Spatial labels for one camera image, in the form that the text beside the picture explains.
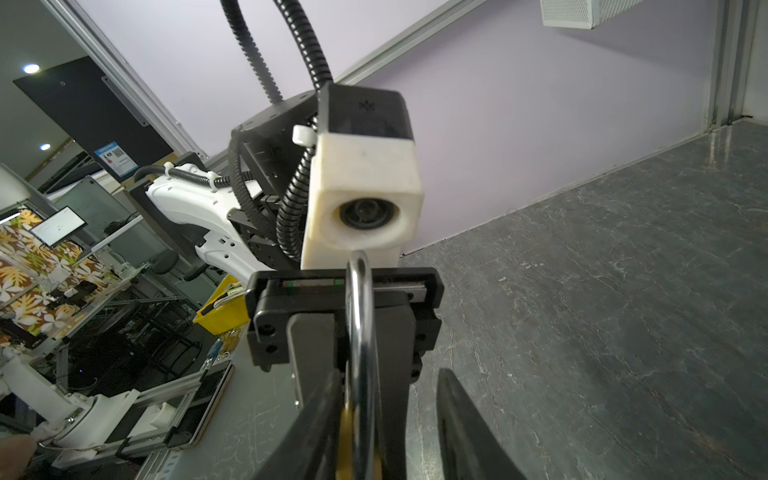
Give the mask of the brass padlock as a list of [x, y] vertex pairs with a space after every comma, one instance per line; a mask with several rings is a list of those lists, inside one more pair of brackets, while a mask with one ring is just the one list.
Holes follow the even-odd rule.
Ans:
[[381, 458], [377, 451], [380, 402], [373, 271], [365, 252], [351, 253], [345, 286], [349, 360], [336, 477], [381, 479]]

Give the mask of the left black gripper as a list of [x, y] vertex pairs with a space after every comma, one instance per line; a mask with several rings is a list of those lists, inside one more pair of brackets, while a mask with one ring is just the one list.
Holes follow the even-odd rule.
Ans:
[[[347, 337], [343, 269], [255, 273], [245, 295], [254, 365], [267, 372], [290, 363], [296, 403], [303, 408], [335, 371], [345, 380], [339, 343]], [[435, 348], [442, 326], [436, 309], [444, 283], [434, 268], [379, 268], [372, 274], [378, 367], [376, 430], [383, 479], [406, 479], [410, 383]]]

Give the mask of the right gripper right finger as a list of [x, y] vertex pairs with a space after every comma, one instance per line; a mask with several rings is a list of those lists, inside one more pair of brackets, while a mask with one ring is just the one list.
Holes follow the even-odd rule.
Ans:
[[447, 368], [438, 373], [436, 413], [445, 479], [526, 479]]

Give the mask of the aluminium front rail frame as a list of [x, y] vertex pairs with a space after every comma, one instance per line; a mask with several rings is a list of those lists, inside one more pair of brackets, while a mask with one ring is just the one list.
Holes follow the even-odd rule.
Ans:
[[235, 368], [209, 352], [195, 373], [148, 390], [113, 396], [63, 392], [23, 355], [1, 360], [1, 394], [12, 393], [43, 418], [31, 431], [58, 472], [128, 463], [196, 446]]

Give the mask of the yellow bin outside cell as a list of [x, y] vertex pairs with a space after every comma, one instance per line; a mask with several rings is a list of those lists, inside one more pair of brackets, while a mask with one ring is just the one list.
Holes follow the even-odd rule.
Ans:
[[196, 313], [193, 323], [212, 335], [221, 335], [249, 322], [245, 287], [227, 275]]

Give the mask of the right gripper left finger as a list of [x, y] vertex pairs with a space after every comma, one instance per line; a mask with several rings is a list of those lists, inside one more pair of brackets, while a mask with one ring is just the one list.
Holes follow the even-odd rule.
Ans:
[[343, 392], [333, 370], [253, 479], [335, 479]]

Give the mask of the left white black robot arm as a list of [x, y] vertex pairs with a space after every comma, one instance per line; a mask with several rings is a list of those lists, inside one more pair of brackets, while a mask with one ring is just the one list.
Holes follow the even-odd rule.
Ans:
[[335, 82], [297, 1], [277, 7], [313, 88], [284, 98], [239, 3], [221, 7], [270, 106], [232, 130], [226, 175], [166, 164], [137, 178], [242, 283], [252, 364], [292, 370], [300, 413], [259, 477], [403, 479], [409, 390], [444, 293], [435, 269], [399, 266], [424, 201], [405, 101]]

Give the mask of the black wall panel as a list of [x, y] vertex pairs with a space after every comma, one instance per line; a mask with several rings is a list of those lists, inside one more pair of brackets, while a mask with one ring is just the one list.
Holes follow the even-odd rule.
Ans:
[[14, 84], [119, 182], [174, 152], [88, 56]]

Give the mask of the white mesh box basket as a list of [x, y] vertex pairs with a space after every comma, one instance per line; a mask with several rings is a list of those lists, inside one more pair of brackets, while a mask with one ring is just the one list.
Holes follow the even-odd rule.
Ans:
[[641, 0], [541, 0], [544, 26], [591, 30], [631, 9]]

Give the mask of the wall monitor screen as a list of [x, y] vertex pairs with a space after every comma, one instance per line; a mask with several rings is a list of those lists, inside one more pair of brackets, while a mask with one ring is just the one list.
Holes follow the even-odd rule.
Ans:
[[71, 207], [66, 206], [32, 227], [31, 234], [46, 247], [55, 248], [82, 230], [87, 222]]

